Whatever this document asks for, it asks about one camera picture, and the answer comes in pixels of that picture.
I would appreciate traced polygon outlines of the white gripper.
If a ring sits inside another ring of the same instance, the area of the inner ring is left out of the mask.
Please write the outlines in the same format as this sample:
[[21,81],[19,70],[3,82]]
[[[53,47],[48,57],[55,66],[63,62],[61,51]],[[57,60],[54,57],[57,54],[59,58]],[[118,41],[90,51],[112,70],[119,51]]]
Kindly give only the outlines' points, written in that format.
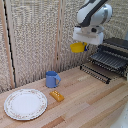
[[100,45],[103,42],[104,28],[102,26],[75,27],[73,39],[88,43],[84,51],[89,50],[89,44]]

